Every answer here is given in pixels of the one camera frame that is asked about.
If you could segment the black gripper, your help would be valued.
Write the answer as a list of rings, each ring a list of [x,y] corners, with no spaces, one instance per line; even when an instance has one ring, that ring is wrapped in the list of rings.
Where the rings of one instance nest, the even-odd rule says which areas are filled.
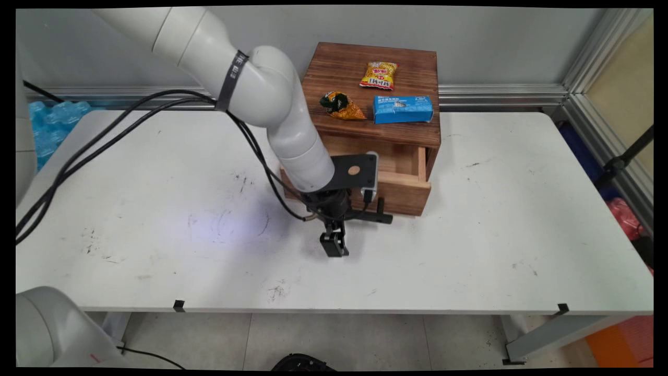
[[[313,219],[339,220],[325,221],[325,231],[320,234],[320,245],[328,257],[344,257],[349,255],[345,243],[345,221],[351,220],[351,190],[331,190],[304,193],[304,200],[308,203],[307,210]]]

